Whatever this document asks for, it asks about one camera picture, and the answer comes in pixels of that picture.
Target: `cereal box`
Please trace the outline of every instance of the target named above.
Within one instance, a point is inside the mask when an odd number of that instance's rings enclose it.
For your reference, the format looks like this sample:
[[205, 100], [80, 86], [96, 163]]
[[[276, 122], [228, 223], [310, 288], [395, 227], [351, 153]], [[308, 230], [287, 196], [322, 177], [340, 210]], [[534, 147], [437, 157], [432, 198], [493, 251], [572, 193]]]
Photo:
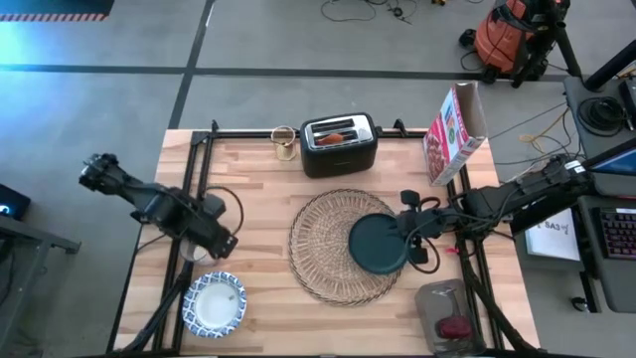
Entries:
[[446, 185], [488, 136], [477, 83], [454, 85], [424, 136], [430, 185]]

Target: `toaster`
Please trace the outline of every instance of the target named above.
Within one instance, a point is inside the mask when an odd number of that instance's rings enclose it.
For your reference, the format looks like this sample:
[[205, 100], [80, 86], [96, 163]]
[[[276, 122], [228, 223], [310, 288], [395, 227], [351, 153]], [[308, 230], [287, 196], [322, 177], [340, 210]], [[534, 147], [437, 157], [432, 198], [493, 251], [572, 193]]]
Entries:
[[[341, 140], [322, 141], [331, 134], [341, 135]], [[300, 127], [302, 167], [310, 178], [367, 170], [374, 165], [377, 149], [378, 134], [366, 113], [312, 119]]]

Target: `butcher block tabletop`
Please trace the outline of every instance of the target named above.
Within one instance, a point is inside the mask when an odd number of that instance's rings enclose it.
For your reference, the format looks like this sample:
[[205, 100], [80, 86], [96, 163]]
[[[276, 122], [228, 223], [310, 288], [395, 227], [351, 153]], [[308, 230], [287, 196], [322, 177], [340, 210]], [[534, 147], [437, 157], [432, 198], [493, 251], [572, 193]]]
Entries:
[[[157, 182], [166, 186], [182, 186], [191, 135], [192, 130], [166, 132], [157, 166]], [[195, 166], [193, 195], [198, 185], [202, 157], [203, 153]], [[473, 188], [499, 185], [488, 141], [470, 157], [467, 167]], [[280, 161], [275, 157], [269, 139], [217, 138], [214, 140], [208, 182], [208, 185], [226, 186], [238, 194], [244, 206], [244, 223], [230, 257], [214, 267], [195, 266], [193, 280], [214, 270], [234, 274], [245, 286], [247, 309], [238, 329], [223, 338], [198, 337], [185, 328], [181, 354], [431, 353], [415, 309], [414, 296], [424, 284], [461, 278], [458, 256], [447, 250], [454, 248], [454, 235], [444, 234], [434, 241], [441, 254], [438, 272], [422, 274], [406, 266], [387, 295], [360, 307], [331, 306], [312, 297], [291, 272], [287, 251], [289, 231], [298, 211], [313, 197], [330, 190], [364, 190], [383, 200], [394, 212], [404, 208], [399, 200], [399, 192], [404, 189], [415, 190], [421, 197], [439, 197], [442, 205], [447, 203], [445, 187], [427, 184], [421, 139], [381, 138], [376, 162], [371, 169], [334, 178], [309, 179], [303, 173], [299, 152], [291, 161]], [[232, 230], [239, 222], [238, 205], [224, 192], [215, 192], [215, 195], [223, 198], [227, 205], [220, 223]], [[498, 230], [510, 233], [505, 225]], [[160, 234], [152, 226], [145, 227], [139, 246]], [[131, 342], [156, 309], [170, 244], [170, 239], [159, 240], [134, 258], [114, 349], [123, 348]], [[492, 235], [485, 241], [484, 249], [497, 303], [522, 336], [529, 343], [539, 346], [515, 244]], [[171, 342], [176, 306], [175, 303], [168, 319], [164, 339], [166, 346]], [[479, 313], [484, 338], [491, 345], [489, 321], [482, 305]]]

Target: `blue patterned bowl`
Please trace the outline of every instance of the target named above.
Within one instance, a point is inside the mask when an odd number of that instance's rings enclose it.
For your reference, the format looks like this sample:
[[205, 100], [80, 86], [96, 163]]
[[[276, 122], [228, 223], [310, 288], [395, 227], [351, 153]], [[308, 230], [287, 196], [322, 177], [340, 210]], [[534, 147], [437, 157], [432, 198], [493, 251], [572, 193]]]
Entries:
[[238, 278], [228, 272], [208, 272], [186, 292], [183, 321], [195, 335], [221, 338], [237, 329], [246, 308], [247, 295]]

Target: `woven placemat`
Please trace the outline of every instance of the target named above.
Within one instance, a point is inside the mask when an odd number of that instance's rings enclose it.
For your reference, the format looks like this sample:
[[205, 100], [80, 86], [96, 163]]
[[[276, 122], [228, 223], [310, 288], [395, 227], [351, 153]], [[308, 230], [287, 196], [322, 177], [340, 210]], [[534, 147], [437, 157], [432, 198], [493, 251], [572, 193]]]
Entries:
[[391, 289], [400, 271], [376, 275], [349, 254], [349, 232], [363, 216], [393, 215], [382, 200], [361, 190], [341, 189], [312, 199], [296, 216], [289, 234], [289, 261], [300, 284], [335, 305], [368, 303]]

